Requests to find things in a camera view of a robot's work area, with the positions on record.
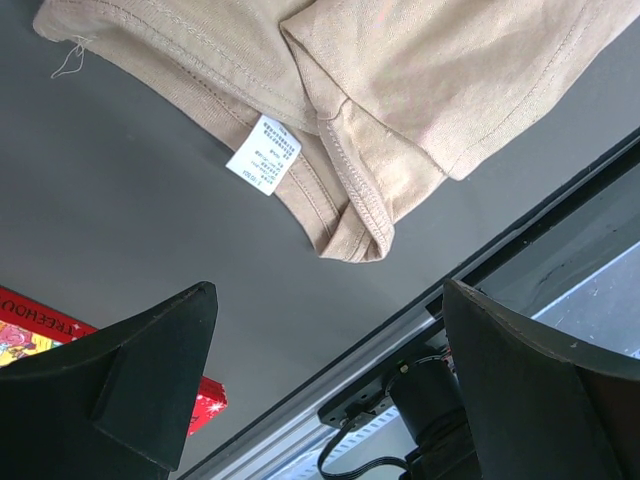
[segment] loose thread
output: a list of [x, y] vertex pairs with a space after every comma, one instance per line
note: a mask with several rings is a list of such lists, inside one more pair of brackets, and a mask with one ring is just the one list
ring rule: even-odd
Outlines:
[[[67, 53], [67, 56], [65, 57], [64, 62], [62, 62], [62, 65], [60, 65], [60, 67], [51, 74], [51, 80], [55, 80], [56, 78], [61, 77], [62, 75], [69, 75], [71, 73], [77, 73], [80, 70], [82, 70], [82, 66], [84, 65], [84, 47], [89, 42], [91, 42], [93, 38], [85, 38], [80, 35], [74, 35], [74, 38], [76, 39], [76, 46], [73, 47], [69, 51], [69, 53]], [[72, 56], [75, 56], [75, 58], [80, 59], [80, 63], [78, 64], [78, 67], [74, 70], [65, 70]]]

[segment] black cylinder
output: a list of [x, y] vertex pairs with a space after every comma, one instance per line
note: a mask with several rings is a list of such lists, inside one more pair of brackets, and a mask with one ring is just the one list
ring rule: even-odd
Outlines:
[[389, 382], [388, 391], [419, 446], [439, 420], [464, 409], [455, 376], [437, 358], [402, 367]]

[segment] fabric fold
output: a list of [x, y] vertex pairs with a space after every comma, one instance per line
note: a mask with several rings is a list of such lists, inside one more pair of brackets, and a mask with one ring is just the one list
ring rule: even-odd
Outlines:
[[276, 195], [319, 255], [357, 263], [384, 258], [401, 218], [546, 114], [639, 15], [640, 0], [45, 0], [34, 28], [233, 150], [260, 114], [283, 123], [302, 151]]

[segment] beige garment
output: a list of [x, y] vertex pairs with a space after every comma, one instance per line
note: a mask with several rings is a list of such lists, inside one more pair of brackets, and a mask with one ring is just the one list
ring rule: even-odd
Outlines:
[[394, 223], [445, 178], [547, 113], [639, 15], [640, 0], [46, 0], [34, 26], [234, 150], [260, 113], [285, 124], [302, 152], [276, 195], [321, 256], [362, 262], [387, 255]]

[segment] clothing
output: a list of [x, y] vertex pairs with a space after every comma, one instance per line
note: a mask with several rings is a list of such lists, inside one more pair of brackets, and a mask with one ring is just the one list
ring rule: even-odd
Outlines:
[[233, 150], [261, 113], [282, 122], [302, 152], [276, 195], [321, 256], [363, 262], [639, 15], [640, 0], [46, 0], [34, 27], [130, 72]]

